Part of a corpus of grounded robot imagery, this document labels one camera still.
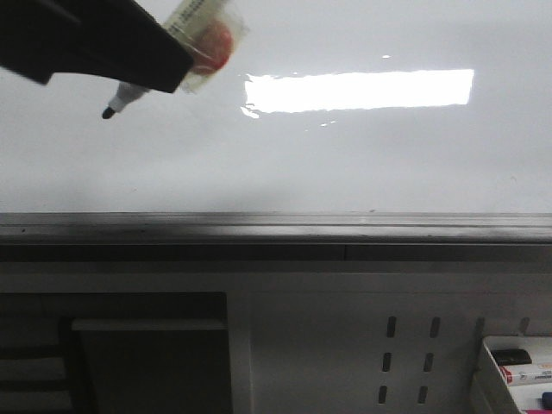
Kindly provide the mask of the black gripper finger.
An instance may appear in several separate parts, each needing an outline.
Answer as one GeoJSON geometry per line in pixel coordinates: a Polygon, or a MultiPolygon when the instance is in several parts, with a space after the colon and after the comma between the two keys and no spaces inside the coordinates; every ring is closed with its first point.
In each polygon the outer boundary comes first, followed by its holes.
{"type": "Polygon", "coordinates": [[[3,1],[1,65],[41,85],[82,73],[172,93],[193,58],[135,1],[3,1]]]}

